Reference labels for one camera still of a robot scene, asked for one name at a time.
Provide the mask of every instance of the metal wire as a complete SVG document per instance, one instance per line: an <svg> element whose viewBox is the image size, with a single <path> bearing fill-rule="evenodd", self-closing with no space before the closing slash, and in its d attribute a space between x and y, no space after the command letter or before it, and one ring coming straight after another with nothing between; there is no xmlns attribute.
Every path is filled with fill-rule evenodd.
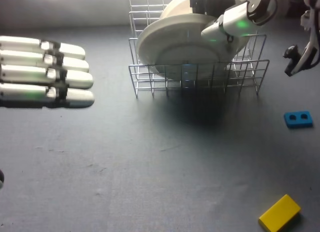
<svg viewBox="0 0 320 232"><path fill-rule="evenodd" d="M248 35L248 43L235 58L229 63L223 64L224 72L218 71L219 63L209 64L176 64L176 65L143 65L136 52L136 42L140 33L151 23L160 18L161 13L167 4L161 0L153 4L152 0L129 0L130 4L130 27L132 38L129 39L129 47L132 58L132 65L129 66L129 74L133 85L135 96L139 91L169 91L180 90L181 94L185 89L209 89L210 91L222 89L227 92L230 88L238 88L240 94L244 87L253 87L258 95L269 67L269 60L261 60L262 52L266 43L266 35ZM211 67L210 76L199 79L203 67ZM168 71L175 68L180 78L172 79Z"/></svg>

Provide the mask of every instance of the metal wire rack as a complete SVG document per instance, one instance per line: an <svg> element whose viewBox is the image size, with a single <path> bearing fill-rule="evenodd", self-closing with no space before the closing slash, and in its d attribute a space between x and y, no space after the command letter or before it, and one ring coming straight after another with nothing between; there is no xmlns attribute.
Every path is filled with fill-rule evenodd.
<svg viewBox="0 0 320 232"><path fill-rule="evenodd" d="M211 64L177 64L177 65L144 65L140 62L136 51L136 42L140 33L151 23L160 18L161 13L171 0L129 0L130 26L132 38L129 47L133 64L129 66L129 73L135 96L139 91L181 91L185 89L209 89L210 91L238 88L239 94L246 87L253 87L256 94L268 70L269 60L261 60L266 43L266 35L248 35L248 43L230 63ZM224 67L224 72L217 72L217 67ZM170 79L168 71L174 69L180 72L177 79ZM210 72L210 77L200 79L199 72Z"/></svg>

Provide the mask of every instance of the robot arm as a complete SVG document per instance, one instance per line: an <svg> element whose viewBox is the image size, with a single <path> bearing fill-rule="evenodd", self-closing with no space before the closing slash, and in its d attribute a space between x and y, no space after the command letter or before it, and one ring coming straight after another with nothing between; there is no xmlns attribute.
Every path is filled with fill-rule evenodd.
<svg viewBox="0 0 320 232"><path fill-rule="evenodd" d="M0 102L6 107L85 108L95 99L83 48L0 36Z"/></svg>
<svg viewBox="0 0 320 232"><path fill-rule="evenodd" d="M299 54L298 47L292 46L284 53L285 58L291 59L285 73L292 76L302 70L315 67L320 62L320 53L318 59L312 64L320 44L319 32L319 9L320 0L304 0L304 3L310 7L310 11L306 12L301 18L301 25L306 30L311 30L310 42L305 48L303 54ZM210 14L208 0L199 2L190 0L190 6L193 7L195 13ZM233 41L233 37L242 37L248 34L255 34L259 27L269 22L277 13L277 0L244 0L240 5L224 11L219 18L202 31L201 36L210 41Z"/></svg>

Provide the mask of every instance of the dish rack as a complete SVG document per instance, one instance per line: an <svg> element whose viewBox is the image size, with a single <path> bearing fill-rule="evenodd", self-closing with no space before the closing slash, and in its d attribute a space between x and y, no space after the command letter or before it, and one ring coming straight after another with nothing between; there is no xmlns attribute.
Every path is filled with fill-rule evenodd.
<svg viewBox="0 0 320 232"><path fill-rule="evenodd" d="M177 64L177 65L144 65L140 62L136 51L136 43L144 28L160 18L161 13L172 0L129 0L130 2L130 26L132 38L129 39L129 47L133 64L129 66L129 73L135 96L138 98L139 91L181 91L185 89L209 89L223 90L237 88L240 94L243 88L254 88L259 94L269 60L262 60L261 56L267 36L261 34L248 35L248 43L230 63L225 63L225 76L215 72L217 63L211 64ZM166 70L176 66L180 71L180 79L172 80L167 77ZM198 72L202 67L210 69L209 79L198 79ZM184 79L184 74L194 73L194 80Z"/></svg>

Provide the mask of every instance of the white plate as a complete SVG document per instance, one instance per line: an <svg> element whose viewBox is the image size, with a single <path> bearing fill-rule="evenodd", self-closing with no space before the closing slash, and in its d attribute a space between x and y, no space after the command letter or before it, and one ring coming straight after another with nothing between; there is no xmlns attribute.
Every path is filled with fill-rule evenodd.
<svg viewBox="0 0 320 232"><path fill-rule="evenodd" d="M160 19L189 13L193 13L190 0L172 0L162 12Z"/></svg>
<svg viewBox="0 0 320 232"><path fill-rule="evenodd" d="M145 65L207 64L230 62L246 45L247 38L234 38L230 44L208 42L201 37L201 31L214 20L214 17L201 14L183 14L160 19L149 25L139 36L136 50ZM224 72L224 65L216 66L215 73ZM174 80L181 79L181 67L157 66L154 72ZM212 76L212 68L198 71L198 79ZM195 74L186 74L184 79L194 79Z"/></svg>

